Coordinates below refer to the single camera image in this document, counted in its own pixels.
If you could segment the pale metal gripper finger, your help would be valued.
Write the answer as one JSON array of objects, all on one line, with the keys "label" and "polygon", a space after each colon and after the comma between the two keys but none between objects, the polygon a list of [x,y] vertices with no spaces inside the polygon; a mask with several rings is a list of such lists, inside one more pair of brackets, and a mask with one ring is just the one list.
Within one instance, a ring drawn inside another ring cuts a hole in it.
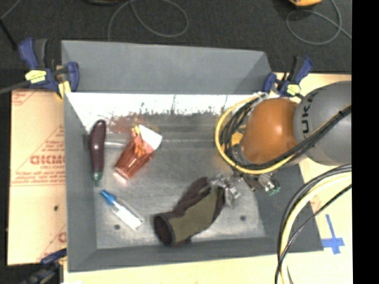
[{"label": "pale metal gripper finger", "polygon": [[218,186],[223,189],[232,189],[235,187],[235,183],[231,176],[218,175],[210,178],[210,184]]},{"label": "pale metal gripper finger", "polygon": [[224,188],[224,204],[233,208],[241,193],[235,187]]}]

